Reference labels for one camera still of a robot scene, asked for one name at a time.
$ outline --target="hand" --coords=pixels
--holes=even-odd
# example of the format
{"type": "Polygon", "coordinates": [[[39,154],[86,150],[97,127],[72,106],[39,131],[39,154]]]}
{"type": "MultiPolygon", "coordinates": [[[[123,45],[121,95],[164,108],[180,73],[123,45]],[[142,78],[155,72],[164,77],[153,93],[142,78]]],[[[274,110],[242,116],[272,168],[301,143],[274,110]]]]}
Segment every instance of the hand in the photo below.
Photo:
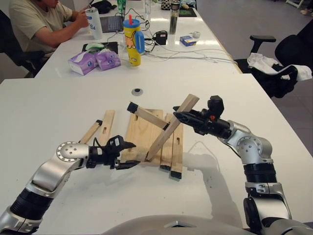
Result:
{"type": "Polygon", "coordinates": [[[75,22],[77,22],[78,25],[79,25],[81,28],[85,28],[85,27],[88,27],[88,26],[89,26],[89,23],[88,23],[88,20],[87,20],[87,17],[86,17],[86,14],[85,14],[85,11],[84,11],[84,10],[81,10],[81,11],[78,13],[75,22]]]}

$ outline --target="white table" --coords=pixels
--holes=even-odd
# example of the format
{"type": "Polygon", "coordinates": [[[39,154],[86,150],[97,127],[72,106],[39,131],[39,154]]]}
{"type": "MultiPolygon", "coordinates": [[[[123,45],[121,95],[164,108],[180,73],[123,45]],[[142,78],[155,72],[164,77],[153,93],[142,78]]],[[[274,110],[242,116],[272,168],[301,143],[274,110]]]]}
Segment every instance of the white table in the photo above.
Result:
{"type": "MultiPolygon", "coordinates": [[[[205,108],[211,95],[220,95],[222,118],[242,123],[271,142],[293,218],[312,221],[312,157],[250,74],[5,80],[0,84],[0,212],[60,143],[78,141],[105,110],[116,110],[112,135],[125,136],[129,101],[172,112],[189,93],[200,97],[196,110],[205,108]],[[142,96],[131,94],[136,87],[143,89],[142,96]]],[[[157,167],[141,165],[73,172],[38,233],[99,234],[136,217],[182,213],[246,227],[246,179],[238,157],[217,138],[195,134],[187,126],[183,151],[180,182],[157,167]]]]}
{"type": "MultiPolygon", "coordinates": [[[[143,8],[144,1],[127,1],[127,10],[133,7],[140,14],[144,15],[143,8]]],[[[114,15],[116,9],[106,15],[114,15]]],[[[196,12],[197,17],[194,18],[179,18],[177,33],[175,35],[169,35],[166,48],[175,51],[194,51],[200,49],[211,49],[200,52],[201,54],[195,53],[180,53],[177,56],[189,56],[189,57],[203,57],[203,54],[210,57],[218,57],[229,59],[227,52],[224,51],[223,47],[219,44],[212,31],[205,24],[203,19],[196,12]],[[199,38],[196,46],[185,47],[180,44],[180,36],[189,35],[190,32],[199,31],[201,37],[199,38]]],[[[170,12],[161,11],[160,4],[153,3],[151,12],[151,27],[152,33],[160,30],[169,31],[170,12]]],[[[169,77],[177,76],[179,74],[188,74],[193,76],[194,74],[238,74],[238,68],[235,64],[230,62],[221,62],[217,60],[200,61],[196,59],[170,59],[163,61],[159,58],[148,57],[147,55],[142,56],[141,65],[138,67],[130,66],[128,62],[127,50],[123,46],[119,46],[119,57],[122,58],[122,66],[107,71],[101,71],[99,67],[91,71],[85,76],[79,75],[73,72],[67,60],[81,52],[83,45],[91,42],[106,42],[107,38],[114,35],[115,33],[105,33],[103,39],[94,40],[88,28],[81,29],[71,40],[62,43],[57,50],[54,52],[52,57],[48,60],[45,66],[37,74],[36,78],[69,78],[69,77],[117,77],[117,76],[128,76],[129,74],[137,74],[138,76],[149,77],[151,73],[159,74],[164,76],[165,74],[169,77]]],[[[147,38],[151,38],[148,32],[145,32],[147,38]]],[[[115,35],[109,39],[109,42],[118,42],[120,45],[124,43],[124,35],[115,35]]],[[[160,46],[156,46],[153,54],[169,57],[173,55],[172,52],[166,51],[160,46]]]]}

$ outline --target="beige t-shirt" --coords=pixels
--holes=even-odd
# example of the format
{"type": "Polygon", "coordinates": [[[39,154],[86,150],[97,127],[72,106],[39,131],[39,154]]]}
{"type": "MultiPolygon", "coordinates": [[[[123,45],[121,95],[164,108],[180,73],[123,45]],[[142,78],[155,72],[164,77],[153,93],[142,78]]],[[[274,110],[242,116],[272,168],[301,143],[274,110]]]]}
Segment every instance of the beige t-shirt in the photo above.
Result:
{"type": "Polygon", "coordinates": [[[61,3],[56,8],[43,11],[33,0],[11,0],[9,14],[15,37],[23,51],[42,50],[45,53],[55,51],[35,37],[35,33],[42,27],[51,32],[63,28],[63,23],[71,19],[73,11],[61,3]]]}

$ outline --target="black charger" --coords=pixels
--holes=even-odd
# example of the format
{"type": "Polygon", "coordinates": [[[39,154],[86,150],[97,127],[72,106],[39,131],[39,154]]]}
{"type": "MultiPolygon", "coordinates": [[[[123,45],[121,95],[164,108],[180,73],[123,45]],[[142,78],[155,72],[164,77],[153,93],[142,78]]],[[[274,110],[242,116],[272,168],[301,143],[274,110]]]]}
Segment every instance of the black charger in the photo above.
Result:
{"type": "Polygon", "coordinates": [[[167,40],[167,31],[158,31],[156,32],[156,36],[153,38],[156,41],[157,45],[166,45],[167,40]]]}

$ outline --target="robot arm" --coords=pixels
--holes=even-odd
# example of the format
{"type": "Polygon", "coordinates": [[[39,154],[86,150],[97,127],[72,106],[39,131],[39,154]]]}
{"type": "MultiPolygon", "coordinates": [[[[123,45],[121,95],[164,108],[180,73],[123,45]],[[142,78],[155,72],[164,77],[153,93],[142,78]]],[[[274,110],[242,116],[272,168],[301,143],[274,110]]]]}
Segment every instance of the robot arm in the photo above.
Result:
{"type": "Polygon", "coordinates": [[[37,231],[43,215],[51,202],[68,181],[73,170],[109,165],[110,169],[128,169],[138,161],[121,163],[117,157],[123,149],[135,145],[125,142],[121,136],[111,138],[106,146],[88,146],[76,142],[65,142],[54,156],[43,163],[30,178],[15,202],[0,217],[0,233],[15,231],[31,234],[37,231]]]}
{"type": "Polygon", "coordinates": [[[224,105],[219,96],[210,98],[208,108],[201,112],[174,112],[174,115],[182,123],[192,126],[196,133],[218,137],[240,157],[247,179],[248,197],[244,199],[244,209],[251,231],[265,235],[293,235],[308,230],[306,225],[291,219],[282,185],[276,180],[270,142],[252,134],[241,124],[220,119],[224,105]]]}

